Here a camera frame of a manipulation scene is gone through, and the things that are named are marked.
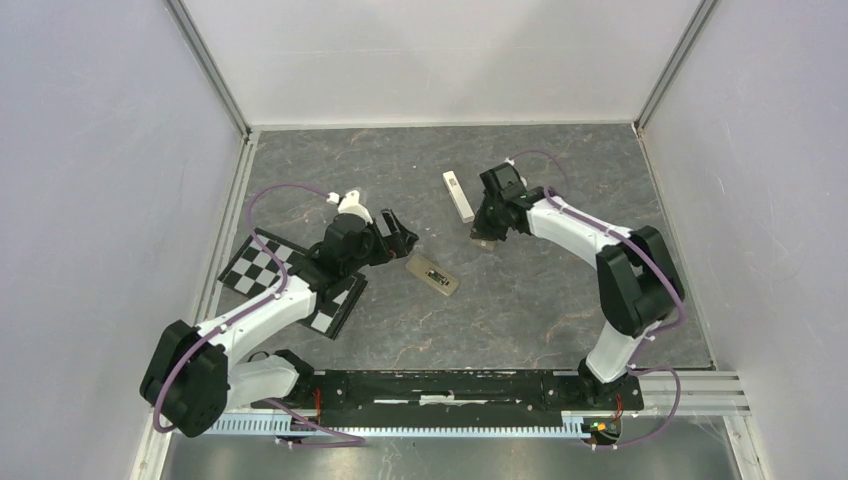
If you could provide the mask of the white black remote control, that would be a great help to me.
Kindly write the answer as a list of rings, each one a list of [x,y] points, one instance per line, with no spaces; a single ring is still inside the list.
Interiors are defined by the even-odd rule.
[[[475,214],[454,171],[442,173],[449,195],[463,223],[471,223]]]

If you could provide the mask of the white remote with buttons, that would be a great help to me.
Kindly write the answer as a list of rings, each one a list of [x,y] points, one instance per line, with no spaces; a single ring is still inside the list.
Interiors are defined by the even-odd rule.
[[[445,296],[453,295],[459,287],[459,280],[456,277],[420,254],[411,256],[405,268],[413,276]]]

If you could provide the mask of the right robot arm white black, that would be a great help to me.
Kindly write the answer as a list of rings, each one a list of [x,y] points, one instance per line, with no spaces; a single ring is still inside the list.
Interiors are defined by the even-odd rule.
[[[629,229],[602,221],[550,187],[529,188],[511,163],[484,171],[480,179],[484,193],[474,238],[503,241],[517,231],[550,241],[595,270],[606,323],[578,367],[577,392],[591,408],[606,406],[641,344],[671,313],[686,316],[685,292],[662,234],[651,226]]]

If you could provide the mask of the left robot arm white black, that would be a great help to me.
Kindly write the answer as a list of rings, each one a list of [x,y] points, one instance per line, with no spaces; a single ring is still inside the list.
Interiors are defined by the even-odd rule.
[[[290,407],[306,405],[313,379],[297,370],[293,357],[271,355],[247,362],[245,356],[271,335],[311,317],[334,299],[340,286],[364,266],[408,256],[419,237],[390,209],[381,212],[389,233],[352,213],[335,216],[322,241],[314,244],[278,281],[240,307],[201,326],[182,320],[163,331],[139,392],[167,425],[187,437],[208,430],[227,410],[266,399]]]

